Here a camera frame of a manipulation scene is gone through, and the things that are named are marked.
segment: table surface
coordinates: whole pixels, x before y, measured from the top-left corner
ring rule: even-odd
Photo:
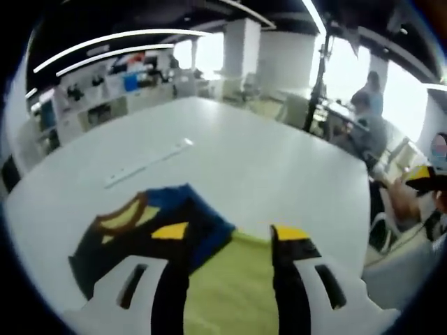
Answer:
[[[192,148],[104,188],[106,177],[184,137]],[[26,272],[61,313],[85,303],[68,256],[95,216],[138,191],[184,183],[242,231],[270,239],[270,224],[303,228],[322,255],[361,274],[365,164],[307,133],[201,98],[116,119],[58,149],[16,186],[4,214]]]
[[[350,111],[348,108],[340,105],[336,102],[331,102],[328,104],[321,105],[321,107],[331,115],[334,115],[335,117],[338,117],[340,119],[343,119],[344,121],[349,122],[350,124],[353,124],[357,128],[361,129],[362,131],[368,133],[369,130],[362,124],[359,124],[356,121],[355,115],[352,111]]]

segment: white ruler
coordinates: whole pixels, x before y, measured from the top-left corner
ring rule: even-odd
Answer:
[[[145,162],[142,162],[140,164],[135,164],[132,166],[128,166],[128,167],[123,167],[116,173],[105,178],[104,188],[110,188],[113,185],[115,185],[123,180],[126,180],[139,172],[146,170],[146,168],[148,166],[150,166],[151,164],[161,162],[161,161],[166,161],[170,157],[176,156],[176,155],[180,154],[182,151],[184,151],[192,146],[193,146],[193,141],[191,141],[188,138],[184,138],[183,140],[176,143],[175,145],[173,145],[171,148],[167,149],[166,151],[162,151],[160,153],[153,154]]]

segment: black ceiling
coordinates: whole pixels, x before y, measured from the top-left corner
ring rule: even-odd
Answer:
[[[268,16],[271,13],[307,13],[301,0],[242,0],[241,4]],[[393,14],[395,1],[392,0],[313,0],[318,12],[337,21],[344,20],[359,24],[385,36],[402,46],[425,64],[437,77],[435,60],[423,38],[411,26],[405,24],[409,32],[391,34],[387,24]],[[69,0],[53,8],[41,20],[36,29],[29,54],[29,88],[43,87],[51,83],[58,70],[85,59],[86,50],[67,55],[37,74],[32,69],[58,52],[86,40],[120,31],[153,28],[189,29],[199,24],[215,20],[234,20],[246,17],[244,11],[220,0]],[[296,20],[274,20],[277,30],[315,34],[316,27],[311,22]],[[151,35],[121,38],[108,42],[111,50],[123,47],[160,43],[167,36]],[[363,44],[374,47],[372,41]]]

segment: white pillar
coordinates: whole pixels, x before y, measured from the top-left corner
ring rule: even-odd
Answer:
[[[227,77],[244,77],[258,70],[261,25],[250,19],[226,25],[223,73]]]
[[[191,52],[192,52],[191,69],[195,70],[196,69],[196,59],[197,59],[197,38],[193,39],[193,45],[191,48]]]

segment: chair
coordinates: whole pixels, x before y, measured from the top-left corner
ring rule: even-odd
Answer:
[[[309,109],[309,101],[301,96],[289,95],[283,108],[277,117],[277,121],[292,126],[297,129],[303,129],[307,110]]]
[[[226,103],[241,105],[243,104],[241,95],[241,78],[232,78],[223,80],[222,101]]]
[[[10,193],[13,188],[19,183],[20,175],[17,171],[17,167],[15,166],[15,162],[12,156],[6,160],[1,168],[1,178],[3,179],[3,184]]]
[[[381,308],[404,308],[437,263],[437,251],[424,241],[396,257],[365,268],[362,280],[369,298]]]
[[[174,74],[175,97],[197,96],[197,84],[191,70],[176,70]]]
[[[249,73],[245,77],[242,85],[242,100],[252,101],[261,95],[261,86],[255,73]]]

